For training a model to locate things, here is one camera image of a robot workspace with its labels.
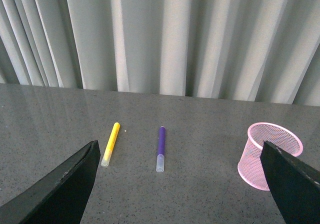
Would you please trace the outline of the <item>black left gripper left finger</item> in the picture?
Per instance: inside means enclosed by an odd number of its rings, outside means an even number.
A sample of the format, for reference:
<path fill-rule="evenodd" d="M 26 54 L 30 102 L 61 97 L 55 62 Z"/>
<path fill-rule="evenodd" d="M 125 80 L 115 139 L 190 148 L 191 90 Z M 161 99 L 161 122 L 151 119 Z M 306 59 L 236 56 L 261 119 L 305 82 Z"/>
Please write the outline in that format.
<path fill-rule="evenodd" d="M 2 224 L 79 224 L 100 163 L 91 141 L 0 208 Z"/>

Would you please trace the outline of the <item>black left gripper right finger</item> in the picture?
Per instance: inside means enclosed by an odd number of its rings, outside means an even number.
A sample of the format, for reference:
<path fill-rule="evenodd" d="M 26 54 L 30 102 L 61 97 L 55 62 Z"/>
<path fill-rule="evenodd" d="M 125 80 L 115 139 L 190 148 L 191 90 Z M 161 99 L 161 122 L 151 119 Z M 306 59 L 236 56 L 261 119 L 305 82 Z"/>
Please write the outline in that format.
<path fill-rule="evenodd" d="M 320 222 L 320 172 L 270 141 L 260 155 L 272 197 L 287 224 Z"/>

